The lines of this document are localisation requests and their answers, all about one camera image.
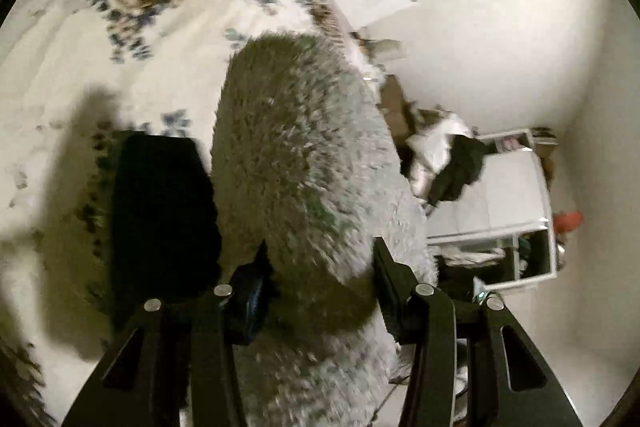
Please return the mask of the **grey fluffy pants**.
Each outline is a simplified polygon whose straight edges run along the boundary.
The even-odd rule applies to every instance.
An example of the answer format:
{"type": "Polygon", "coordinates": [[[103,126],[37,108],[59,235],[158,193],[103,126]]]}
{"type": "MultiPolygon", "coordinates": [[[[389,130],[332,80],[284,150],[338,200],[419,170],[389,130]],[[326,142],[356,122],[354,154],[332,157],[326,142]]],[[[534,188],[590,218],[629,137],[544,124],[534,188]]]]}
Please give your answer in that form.
{"type": "Polygon", "coordinates": [[[266,246],[274,298],[234,351],[251,426],[363,426],[398,344],[373,295],[373,243],[435,283],[420,202],[375,97],[332,42],[265,34],[231,57],[212,181],[231,273],[266,246]]]}

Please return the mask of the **white storage cabinet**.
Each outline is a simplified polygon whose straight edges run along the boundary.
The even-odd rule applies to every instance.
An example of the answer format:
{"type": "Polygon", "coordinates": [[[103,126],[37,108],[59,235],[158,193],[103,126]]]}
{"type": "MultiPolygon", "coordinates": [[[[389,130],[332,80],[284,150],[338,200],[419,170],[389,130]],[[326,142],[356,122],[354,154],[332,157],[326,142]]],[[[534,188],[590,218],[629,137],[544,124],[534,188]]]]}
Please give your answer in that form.
{"type": "Polygon", "coordinates": [[[558,274],[553,216],[541,160],[529,129],[481,135],[488,153],[480,177],[459,199],[427,218],[428,243],[443,253],[503,254],[476,277],[492,291],[510,291],[558,274]]]}

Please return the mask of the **red round object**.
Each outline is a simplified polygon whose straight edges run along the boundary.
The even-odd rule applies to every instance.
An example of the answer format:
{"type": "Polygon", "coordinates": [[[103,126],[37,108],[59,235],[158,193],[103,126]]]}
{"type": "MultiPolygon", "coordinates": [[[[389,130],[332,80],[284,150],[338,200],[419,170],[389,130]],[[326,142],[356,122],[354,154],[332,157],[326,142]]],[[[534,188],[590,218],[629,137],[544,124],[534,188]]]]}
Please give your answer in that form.
{"type": "Polygon", "coordinates": [[[577,230],[584,221],[584,215],[579,210],[555,213],[553,216],[554,233],[567,234],[573,232],[577,230]]]}

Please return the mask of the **white and black clothes heap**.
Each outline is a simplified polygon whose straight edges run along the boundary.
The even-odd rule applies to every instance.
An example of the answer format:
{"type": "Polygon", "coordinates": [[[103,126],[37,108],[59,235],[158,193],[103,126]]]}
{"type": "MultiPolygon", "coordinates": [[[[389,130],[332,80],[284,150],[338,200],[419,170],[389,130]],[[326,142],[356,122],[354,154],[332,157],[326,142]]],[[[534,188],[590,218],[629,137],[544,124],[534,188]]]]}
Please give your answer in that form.
{"type": "Polygon", "coordinates": [[[430,213],[441,202],[458,200],[467,185],[480,179],[488,146],[450,110],[411,106],[409,115],[413,132],[406,140],[412,153],[408,180],[430,213]]]}

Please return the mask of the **cardboard box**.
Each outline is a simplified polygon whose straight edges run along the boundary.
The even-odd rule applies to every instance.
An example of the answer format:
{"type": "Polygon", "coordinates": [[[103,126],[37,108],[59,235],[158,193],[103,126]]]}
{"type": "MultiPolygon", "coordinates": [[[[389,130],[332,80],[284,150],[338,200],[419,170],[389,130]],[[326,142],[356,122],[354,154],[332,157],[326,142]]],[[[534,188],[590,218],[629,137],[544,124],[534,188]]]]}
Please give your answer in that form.
{"type": "Polygon", "coordinates": [[[399,80],[395,75],[386,75],[380,91],[378,110],[383,115],[388,130],[396,146],[402,147],[410,135],[413,125],[409,112],[409,102],[405,99],[399,80]]]}

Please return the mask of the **white floral blanket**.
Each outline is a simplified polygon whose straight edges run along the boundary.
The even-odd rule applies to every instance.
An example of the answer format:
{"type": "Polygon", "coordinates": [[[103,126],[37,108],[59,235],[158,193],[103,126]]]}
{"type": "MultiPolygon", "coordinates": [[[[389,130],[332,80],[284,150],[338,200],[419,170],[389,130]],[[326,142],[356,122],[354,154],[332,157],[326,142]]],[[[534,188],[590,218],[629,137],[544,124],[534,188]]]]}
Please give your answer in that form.
{"type": "Polygon", "coordinates": [[[1,27],[1,387],[57,426],[111,338],[111,155],[128,131],[212,144],[229,57],[266,31],[381,72],[330,0],[17,0],[1,27]]]}

